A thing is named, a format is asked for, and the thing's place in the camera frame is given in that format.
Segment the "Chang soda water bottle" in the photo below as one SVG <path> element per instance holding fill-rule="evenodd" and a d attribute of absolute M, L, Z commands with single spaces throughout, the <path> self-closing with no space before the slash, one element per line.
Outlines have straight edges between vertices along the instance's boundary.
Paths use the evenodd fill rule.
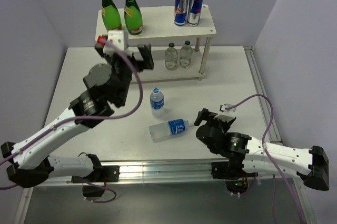
<path fill-rule="evenodd" d="M 183 68 L 189 68 L 190 64 L 191 64 L 191 60 L 192 60 L 192 54 L 193 54 L 193 50 L 191 47 L 191 43 L 189 40 L 186 40 L 184 42 L 184 45 L 182 46 L 181 50 L 180 50 L 180 65 Z"/>
<path fill-rule="evenodd" d="M 176 69 L 178 61 L 178 52 L 175 49 L 174 43 L 169 43 L 168 48 L 165 51 L 164 59 L 165 59 L 165 67 L 168 70 Z"/>

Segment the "Pocari Sweat bottle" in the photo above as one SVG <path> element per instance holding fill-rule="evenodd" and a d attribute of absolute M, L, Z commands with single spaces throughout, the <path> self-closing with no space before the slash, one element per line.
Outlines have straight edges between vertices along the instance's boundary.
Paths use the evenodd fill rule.
<path fill-rule="evenodd" d="M 150 137 L 154 142 L 167 140 L 183 134 L 194 126 L 191 120 L 175 119 L 149 126 Z"/>
<path fill-rule="evenodd" d="M 150 105 L 152 115 L 155 118 L 160 118 L 164 114 L 164 94 L 159 88 L 154 88 L 150 94 Z"/>

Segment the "green glass bottle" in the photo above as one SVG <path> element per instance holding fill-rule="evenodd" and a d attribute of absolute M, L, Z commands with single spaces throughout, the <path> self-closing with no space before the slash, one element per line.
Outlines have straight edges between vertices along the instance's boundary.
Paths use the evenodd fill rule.
<path fill-rule="evenodd" d="M 102 0 L 102 20 L 107 30 L 121 30 L 122 21 L 113 0 Z"/>
<path fill-rule="evenodd" d="M 131 35 L 139 35 L 143 30 L 143 18 L 136 0 L 125 0 L 124 21 Z"/>

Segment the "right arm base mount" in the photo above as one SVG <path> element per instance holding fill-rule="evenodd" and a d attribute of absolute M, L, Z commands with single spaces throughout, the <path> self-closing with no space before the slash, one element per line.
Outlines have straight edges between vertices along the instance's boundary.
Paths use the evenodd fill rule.
<path fill-rule="evenodd" d="M 236 195 L 240 198 L 256 184 L 257 172 L 247 173 L 242 169 L 230 168 L 228 161 L 212 162 L 211 168 L 213 179 L 224 180 L 230 196 Z"/>

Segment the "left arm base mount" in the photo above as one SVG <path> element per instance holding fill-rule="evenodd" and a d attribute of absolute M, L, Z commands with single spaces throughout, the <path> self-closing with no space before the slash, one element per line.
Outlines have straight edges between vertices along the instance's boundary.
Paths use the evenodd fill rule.
<path fill-rule="evenodd" d="M 118 182 L 120 175 L 120 166 L 103 166 L 101 171 L 85 178 L 72 176 L 71 183 L 82 184 L 82 195 L 84 199 L 91 203 L 108 203 L 117 198 L 115 190 L 108 187 L 109 182 Z M 99 200 L 104 192 L 109 191 L 113 194 L 111 199 Z"/>

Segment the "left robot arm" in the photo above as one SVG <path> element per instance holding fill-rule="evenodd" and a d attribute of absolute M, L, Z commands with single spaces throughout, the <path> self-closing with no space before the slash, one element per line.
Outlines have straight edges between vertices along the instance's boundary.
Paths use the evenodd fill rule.
<path fill-rule="evenodd" d="M 83 82 L 87 88 L 53 122 L 33 136 L 1 145 L 2 164 L 10 162 L 6 172 L 13 186 L 31 188 L 49 178 L 72 176 L 89 182 L 98 181 L 103 166 L 94 154 L 75 158 L 52 156 L 57 148 L 108 119 L 116 119 L 114 110 L 125 105 L 133 77 L 145 69 L 153 70 L 151 45 L 138 45 L 142 60 L 126 47 L 118 49 L 104 39 L 95 45 L 105 63 L 92 67 Z"/>

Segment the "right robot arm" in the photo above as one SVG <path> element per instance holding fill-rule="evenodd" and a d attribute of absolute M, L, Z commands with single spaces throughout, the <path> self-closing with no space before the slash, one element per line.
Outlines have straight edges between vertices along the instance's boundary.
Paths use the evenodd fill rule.
<path fill-rule="evenodd" d="M 281 171 L 286 177 L 301 179 L 311 189 L 329 190 L 329 159 L 322 147 L 300 149 L 262 143 L 255 137 L 229 132 L 235 120 L 229 112 L 217 114 L 204 108 L 194 122 L 197 139 L 211 153 L 227 158 L 211 164 L 214 179 L 237 180 Z"/>

